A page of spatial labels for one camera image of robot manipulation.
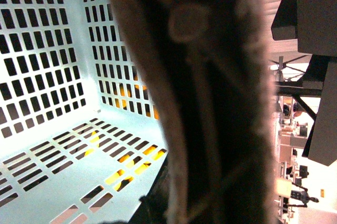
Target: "white plastic basket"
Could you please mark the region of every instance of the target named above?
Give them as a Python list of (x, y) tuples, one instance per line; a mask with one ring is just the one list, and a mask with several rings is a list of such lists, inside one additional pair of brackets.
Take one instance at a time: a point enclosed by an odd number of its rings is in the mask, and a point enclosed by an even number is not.
[(0, 11), (0, 223), (128, 221), (167, 151), (109, 1)]

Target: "fuzzy fabric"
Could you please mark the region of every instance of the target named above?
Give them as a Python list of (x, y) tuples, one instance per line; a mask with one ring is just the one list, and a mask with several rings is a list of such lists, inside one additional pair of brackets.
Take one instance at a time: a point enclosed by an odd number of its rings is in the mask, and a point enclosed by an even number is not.
[(112, 5), (168, 142), (167, 223), (272, 223), (261, 0)]

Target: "laundry basket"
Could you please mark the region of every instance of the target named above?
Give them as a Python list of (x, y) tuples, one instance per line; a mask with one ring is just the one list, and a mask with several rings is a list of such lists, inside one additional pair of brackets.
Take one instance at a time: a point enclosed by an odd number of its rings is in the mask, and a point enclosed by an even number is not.
[(167, 147), (109, 0), (0, 9), (0, 223), (128, 221)]

